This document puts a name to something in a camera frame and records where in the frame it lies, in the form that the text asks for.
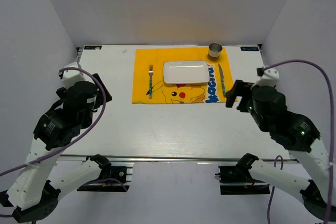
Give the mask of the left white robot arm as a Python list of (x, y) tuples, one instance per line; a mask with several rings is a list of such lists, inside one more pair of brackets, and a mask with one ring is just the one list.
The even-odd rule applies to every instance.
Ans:
[(49, 216), (62, 197), (79, 187), (110, 178), (111, 163), (100, 154), (54, 182), (49, 175), (62, 152), (96, 125), (93, 114), (105, 109), (112, 96), (97, 73), (87, 81), (78, 75), (56, 91), (59, 100), (39, 119), (25, 164), (10, 189), (1, 192), (1, 205), (14, 207), (10, 215), (17, 223), (36, 222)]

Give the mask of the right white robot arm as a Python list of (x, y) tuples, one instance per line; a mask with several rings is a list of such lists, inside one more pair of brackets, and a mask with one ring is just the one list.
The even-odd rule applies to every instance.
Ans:
[(237, 97), (241, 97), (237, 109), (249, 113), (262, 132), (288, 150), (310, 179), (277, 170), (250, 153), (237, 162), (238, 177), (271, 184), (296, 198), (316, 218), (335, 222), (335, 194), (328, 194), (329, 154), (313, 122), (288, 111), (286, 97), (275, 87), (237, 80), (226, 93), (226, 107), (231, 108)]

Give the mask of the yellow pikachu cloth napkin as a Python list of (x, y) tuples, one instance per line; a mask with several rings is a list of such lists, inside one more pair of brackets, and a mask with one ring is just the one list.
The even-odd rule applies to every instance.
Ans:
[[(133, 104), (192, 104), (223, 103), (222, 85), (218, 64), (224, 73), (225, 89), (229, 91), (234, 81), (227, 50), (220, 58), (211, 61), (206, 47), (138, 49), (135, 54), (133, 75)], [(166, 84), (163, 64), (170, 61), (205, 61), (208, 64), (209, 82), (204, 84)], [(153, 65), (152, 99), (149, 99), (149, 65)]]

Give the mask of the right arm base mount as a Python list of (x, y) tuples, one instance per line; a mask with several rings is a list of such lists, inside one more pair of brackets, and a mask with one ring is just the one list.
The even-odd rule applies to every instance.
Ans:
[(270, 186), (253, 179), (249, 173), (252, 164), (259, 160), (253, 154), (245, 154), (236, 165), (218, 167), (215, 177), (219, 179), (220, 194), (224, 195), (269, 195)]

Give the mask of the paper cup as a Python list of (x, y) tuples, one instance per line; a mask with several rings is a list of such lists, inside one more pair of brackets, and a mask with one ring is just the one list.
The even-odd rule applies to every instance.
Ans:
[(216, 61), (220, 58), (223, 46), (217, 42), (213, 42), (208, 46), (207, 57), (211, 61)]

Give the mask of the knife with green handle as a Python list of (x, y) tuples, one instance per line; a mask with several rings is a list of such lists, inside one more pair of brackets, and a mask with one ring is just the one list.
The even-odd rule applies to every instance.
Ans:
[(221, 78), (221, 85), (222, 85), (222, 92), (223, 92), (223, 97), (226, 98), (226, 89), (225, 89), (225, 81), (224, 81), (224, 73), (223, 69), (220, 64), (218, 64), (218, 69), (219, 69), (219, 74)]

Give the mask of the fork with green handle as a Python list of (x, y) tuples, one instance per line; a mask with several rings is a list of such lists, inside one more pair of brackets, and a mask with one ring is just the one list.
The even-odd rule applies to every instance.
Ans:
[(153, 77), (153, 65), (149, 65), (149, 99), (152, 99), (152, 77)]

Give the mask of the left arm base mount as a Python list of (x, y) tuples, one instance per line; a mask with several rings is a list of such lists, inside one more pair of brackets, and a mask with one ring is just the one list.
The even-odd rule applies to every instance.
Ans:
[(77, 191), (125, 193), (130, 187), (132, 166), (112, 164), (106, 157), (99, 154), (87, 156), (86, 161), (98, 162), (102, 170), (97, 179), (80, 186)]

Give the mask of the white rectangular plate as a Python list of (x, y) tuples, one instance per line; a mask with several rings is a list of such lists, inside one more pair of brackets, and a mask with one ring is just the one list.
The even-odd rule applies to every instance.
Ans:
[(208, 83), (209, 79), (205, 61), (170, 61), (163, 64), (163, 80), (166, 84)]

